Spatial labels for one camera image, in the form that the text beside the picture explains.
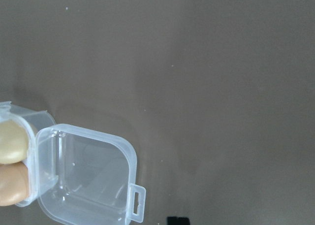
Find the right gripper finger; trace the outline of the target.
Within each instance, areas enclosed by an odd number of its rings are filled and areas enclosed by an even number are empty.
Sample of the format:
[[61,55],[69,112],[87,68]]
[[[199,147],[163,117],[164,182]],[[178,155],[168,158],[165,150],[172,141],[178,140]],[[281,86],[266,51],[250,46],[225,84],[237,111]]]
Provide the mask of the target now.
[[167,225],[190,225],[187,217],[167,217]]

